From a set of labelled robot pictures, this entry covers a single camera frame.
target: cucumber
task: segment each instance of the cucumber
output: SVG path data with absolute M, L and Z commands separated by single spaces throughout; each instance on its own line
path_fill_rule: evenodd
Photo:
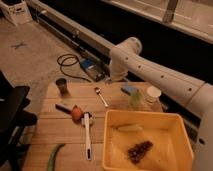
M 61 147 L 65 146 L 65 144 L 57 144 L 55 148 L 52 150 L 50 154 L 50 158 L 47 165 L 47 171 L 54 171 L 55 170 L 55 159 L 56 155 Z

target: black chair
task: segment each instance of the black chair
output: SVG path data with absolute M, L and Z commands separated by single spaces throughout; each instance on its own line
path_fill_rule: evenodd
M 18 145 L 24 128 L 37 123 L 36 115 L 23 109 L 30 103 L 29 90 L 28 86 L 13 87 L 0 71 L 0 166 L 8 160 L 13 171 L 20 170 L 20 153 L 29 148 L 29 144 Z

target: floor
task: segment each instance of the floor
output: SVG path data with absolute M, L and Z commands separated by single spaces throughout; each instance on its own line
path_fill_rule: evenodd
M 15 27 L 0 18 L 0 41 L 0 70 L 14 86 L 31 87 L 28 94 L 31 104 L 27 107 L 30 112 L 39 114 L 50 82 L 55 82 L 59 77 L 73 82 L 81 81 L 63 76 L 56 62 L 62 54 L 78 53 L 34 21 Z M 78 64 L 68 67 L 65 71 L 88 78 Z M 27 136 L 23 137 L 22 141 L 29 142 L 32 132 L 33 127 L 27 130 Z M 9 170 L 8 164 L 0 168 L 0 171 Z

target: yellow container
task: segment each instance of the yellow container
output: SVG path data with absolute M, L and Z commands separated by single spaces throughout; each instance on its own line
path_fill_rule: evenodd
M 140 130 L 120 130 L 125 125 Z M 105 117 L 103 168 L 106 171 L 191 171 L 193 151 L 178 114 L 109 110 Z M 128 149 L 151 141 L 152 148 L 133 164 Z

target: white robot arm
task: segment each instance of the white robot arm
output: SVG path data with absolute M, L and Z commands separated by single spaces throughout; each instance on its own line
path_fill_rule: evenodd
M 122 80 L 128 71 L 159 88 L 181 106 L 202 118 L 196 144 L 193 171 L 212 171 L 213 162 L 213 86 L 202 80 L 174 71 L 138 54 L 141 42 L 131 37 L 110 50 L 110 77 Z

